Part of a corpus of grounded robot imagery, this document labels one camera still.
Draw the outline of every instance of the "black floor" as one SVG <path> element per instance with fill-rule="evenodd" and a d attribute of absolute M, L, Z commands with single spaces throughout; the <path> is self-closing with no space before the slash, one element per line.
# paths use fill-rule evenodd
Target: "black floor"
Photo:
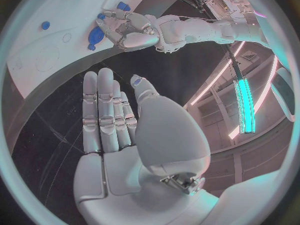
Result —
<path fill-rule="evenodd" d="M 177 1 L 165 13 L 199 17 L 189 5 Z M 188 44 L 172 54 L 154 47 L 121 53 L 95 64 L 98 72 L 109 67 L 137 111 L 130 78 L 147 78 L 157 91 L 184 105 L 212 73 L 223 49 L 215 42 Z M 70 225 L 86 224 L 73 197 L 73 179 L 83 152 L 82 93 L 86 71 L 77 74 L 50 95 L 31 115 L 15 145 L 12 158 L 24 181 L 37 198 Z"/>

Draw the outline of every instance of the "robotic arm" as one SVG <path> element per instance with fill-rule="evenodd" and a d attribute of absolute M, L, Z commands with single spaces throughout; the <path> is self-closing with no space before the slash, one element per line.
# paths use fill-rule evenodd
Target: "robotic arm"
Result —
<path fill-rule="evenodd" d="M 256 42 L 269 48 L 258 25 L 235 24 L 227 20 L 209 23 L 200 18 L 182 21 L 176 15 L 156 19 L 153 15 L 143 16 L 121 9 L 105 11 L 103 15 L 126 21 L 116 31 L 111 31 L 105 18 L 96 20 L 105 36 L 125 52 L 155 46 L 158 52 L 172 53 L 185 44 L 205 41 L 215 41 L 218 44 L 230 44 L 234 41 Z"/>

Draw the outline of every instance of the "machinery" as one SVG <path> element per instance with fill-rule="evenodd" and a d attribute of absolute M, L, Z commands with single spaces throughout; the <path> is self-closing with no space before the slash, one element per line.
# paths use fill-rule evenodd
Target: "machinery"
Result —
<path fill-rule="evenodd" d="M 259 14 L 259 27 L 226 20 L 182 21 L 175 15 L 156 18 L 128 11 L 130 7 L 137 8 L 141 0 L 101 0 L 101 5 L 95 1 L 24 2 L 1 34 L 1 84 L 8 67 L 14 89 L 17 88 L 22 99 L 29 99 L 39 94 L 36 92 L 52 76 L 97 52 L 99 47 L 101 52 L 108 53 L 113 45 L 125 52 L 155 46 L 159 52 L 173 53 L 188 43 L 257 42 L 271 48 L 287 70 L 277 72 L 278 83 L 274 83 L 273 90 L 285 114 L 294 121 L 294 131 L 279 170 L 234 184 L 217 198 L 202 189 L 205 182 L 202 174 L 210 163 L 208 142 L 181 106 L 159 95 L 144 77 L 133 75 L 130 83 L 138 104 L 137 121 L 112 71 L 104 68 L 98 74 L 88 72 L 83 80 L 82 102 L 86 154 L 81 157 L 74 178 L 75 202 L 86 222 L 89 225 L 263 222 L 281 202 L 300 167 L 297 109 L 300 96 L 294 93 L 300 88 L 300 43 L 278 4 L 274 0 L 249 0 Z M 130 7 L 125 4 L 114 11 L 120 1 Z M 49 12 L 51 5 L 56 8 L 78 5 L 78 10 L 70 13 L 65 6 L 66 9 L 57 9 L 58 14 L 53 14 Z M 93 14 L 87 13 L 90 7 L 96 10 Z M 95 13 L 99 12 L 97 27 L 92 28 Z M 87 31 L 93 31 L 88 39 Z M 287 99 L 280 89 L 283 80 L 293 92 L 288 94 L 285 104 Z M 294 110 L 290 100 L 293 95 Z M 0 139 L 0 173 L 14 199 L 35 223 L 64 224 L 37 200 L 20 177 L 10 156 L 2 122 Z"/>

